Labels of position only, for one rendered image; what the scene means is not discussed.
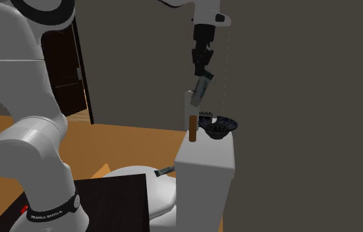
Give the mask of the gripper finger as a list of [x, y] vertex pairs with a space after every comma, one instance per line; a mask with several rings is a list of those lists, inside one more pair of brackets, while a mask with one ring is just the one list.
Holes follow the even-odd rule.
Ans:
[[194, 74], [196, 76], [202, 76], [203, 75], [203, 63], [202, 63], [202, 55], [203, 52], [201, 49], [194, 48], [192, 49], [192, 62], [194, 63]]
[[209, 62], [211, 61], [211, 58], [213, 56], [213, 49], [210, 47], [207, 47], [203, 50], [203, 57], [202, 57], [202, 75], [207, 75], [206, 67], [209, 65]]

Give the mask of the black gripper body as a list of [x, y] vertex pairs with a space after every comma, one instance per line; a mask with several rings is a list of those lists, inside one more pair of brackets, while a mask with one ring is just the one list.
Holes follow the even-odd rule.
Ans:
[[207, 49], [214, 41], [215, 26], [211, 24], [195, 24], [193, 40], [196, 42], [196, 49]]

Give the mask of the grey printed tube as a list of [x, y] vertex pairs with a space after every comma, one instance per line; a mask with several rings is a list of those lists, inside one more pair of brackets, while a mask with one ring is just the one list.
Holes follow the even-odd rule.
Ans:
[[209, 71], [204, 70], [202, 76], [198, 78], [196, 87], [193, 91], [192, 97], [190, 99], [190, 104], [194, 107], [198, 107], [208, 89], [210, 82], [212, 81], [214, 75], [211, 74]]

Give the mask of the white upright box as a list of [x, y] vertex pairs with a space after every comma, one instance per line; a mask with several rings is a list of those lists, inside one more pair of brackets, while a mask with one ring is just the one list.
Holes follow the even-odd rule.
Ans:
[[197, 126], [196, 130], [198, 130], [198, 120], [199, 120], [200, 108], [199, 107], [194, 107], [190, 103], [193, 93], [194, 93], [193, 90], [187, 90], [184, 93], [184, 130], [186, 130], [186, 131], [189, 129], [189, 122], [190, 122], [189, 117], [191, 115], [196, 116], [196, 126]]

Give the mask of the brown cylinder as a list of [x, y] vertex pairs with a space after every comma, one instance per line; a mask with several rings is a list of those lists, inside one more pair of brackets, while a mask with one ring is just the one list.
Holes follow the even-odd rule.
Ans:
[[191, 115], [189, 117], [189, 141], [195, 142], [197, 140], [196, 138], [196, 132], [197, 132], [197, 116]]

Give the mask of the dark patterned bowl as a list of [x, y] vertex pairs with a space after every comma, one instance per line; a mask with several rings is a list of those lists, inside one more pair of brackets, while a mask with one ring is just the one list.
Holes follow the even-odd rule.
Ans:
[[215, 122], [212, 122], [210, 117], [200, 116], [198, 125], [214, 140], [221, 140], [238, 128], [238, 123], [235, 120], [222, 116], [218, 116]]

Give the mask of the small dark grey tube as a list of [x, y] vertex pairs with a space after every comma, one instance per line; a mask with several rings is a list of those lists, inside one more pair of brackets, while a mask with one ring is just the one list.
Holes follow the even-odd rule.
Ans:
[[160, 177], [162, 175], [166, 175], [168, 173], [172, 173], [172, 172], [174, 172], [174, 170], [175, 170], [175, 167], [174, 166], [169, 166], [169, 167], [165, 167], [163, 169], [157, 169], [157, 170], [154, 171], [154, 173], [155, 173], [155, 176], [156, 177]]

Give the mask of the white toilet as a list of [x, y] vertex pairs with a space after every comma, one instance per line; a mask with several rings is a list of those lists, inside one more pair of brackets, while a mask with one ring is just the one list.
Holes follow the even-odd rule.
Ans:
[[109, 176], [146, 176], [150, 232], [219, 232], [235, 175], [232, 134], [216, 140], [198, 129], [196, 141], [185, 136], [174, 167], [175, 177], [157, 176], [155, 168], [141, 165], [116, 169]]

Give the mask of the dark wooden door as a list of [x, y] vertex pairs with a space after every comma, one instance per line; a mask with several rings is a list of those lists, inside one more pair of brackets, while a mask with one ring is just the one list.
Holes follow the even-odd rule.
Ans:
[[66, 117], [93, 124], [76, 21], [63, 30], [46, 32], [41, 38], [41, 46], [51, 88], [61, 112]]

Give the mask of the dark robot stand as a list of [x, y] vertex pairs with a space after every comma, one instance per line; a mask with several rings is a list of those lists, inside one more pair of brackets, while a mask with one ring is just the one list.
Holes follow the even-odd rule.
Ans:
[[23, 183], [0, 232], [150, 232], [146, 177]]

